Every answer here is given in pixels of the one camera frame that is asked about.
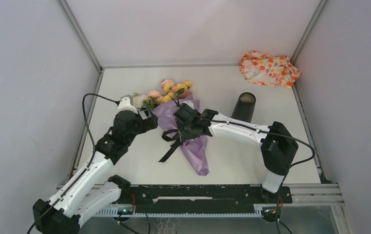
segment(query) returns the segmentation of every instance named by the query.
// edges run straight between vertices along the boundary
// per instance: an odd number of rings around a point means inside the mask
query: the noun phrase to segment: black cup
[[[252,93],[242,93],[234,107],[232,118],[250,123],[253,117],[256,97]]]

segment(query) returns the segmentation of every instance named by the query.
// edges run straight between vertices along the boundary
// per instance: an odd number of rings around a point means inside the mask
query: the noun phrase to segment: white table
[[[243,92],[251,92],[257,102],[252,123],[271,125],[283,123],[293,137],[307,142],[293,90],[281,86],[268,87],[251,84],[244,80],[238,66],[211,67],[153,67],[110,68],[102,78],[99,94],[119,100],[133,93],[146,94],[160,88],[163,79],[176,82],[191,80],[195,99],[201,101],[200,111],[216,110],[231,116],[234,105]],[[112,126],[116,114],[115,104],[97,99],[90,130],[94,140],[100,139]],[[254,146],[226,138],[208,138],[206,157],[210,173],[197,175],[180,149],[165,162],[158,162],[169,150],[170,143],[161,139],[163,130],[138,135],[115,167],[104,175],[98,184],[118,174],[132,184],[260,184],[265,174],[261,152]],[[79,161],[81,166],[92,153],[87,136]],[[306,146],[299,144],[294,162],[310,157]],[[313,160],[292,168],[285,183],[320,183]]]

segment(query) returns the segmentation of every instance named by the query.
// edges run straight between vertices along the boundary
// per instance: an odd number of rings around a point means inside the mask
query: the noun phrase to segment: white flower
[[[143,106],[144,100],[146,99],[147,99],[147,95],[144,95],[144,94],[134,97],[133,102],[134,102],[135,108],[140,109]]]

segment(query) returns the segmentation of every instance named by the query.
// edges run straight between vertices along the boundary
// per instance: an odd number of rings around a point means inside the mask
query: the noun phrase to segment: flower bouquet
[[[136,108],[141,108],[144,105],[147,106],[158,117],[158,126],[164,131],[177,129],[177,123],[173,115],[177,109],[177,105],[173,101],[174,99],[178,99],[180,103],[188,101],[188,104],[192,103],[193,108],[196,110],[200,108],[200,101],[193,99],[191,92],[192,86],[193,83],[191,81],[175,84],[172,80],[163,80],[161,88],[164,95],[157,90],[152,90],[147,95],[134,94],[134,106]],[[182,144],[178,140],[175,141],[160,162],[165,162],[178,146],[180,146],[183,155],[194,171],[200,176],[206,176],[208,174],[208,163],[205,157],[207,137],[200,136]]]

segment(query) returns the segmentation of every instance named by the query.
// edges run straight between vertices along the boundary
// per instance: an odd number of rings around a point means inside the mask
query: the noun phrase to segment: orange floral cloth
[[[273,57],[254,50],[247,52],[240,61],[241,73],[248,82],[290,88],[301,71],[295,68],[287,56]]]

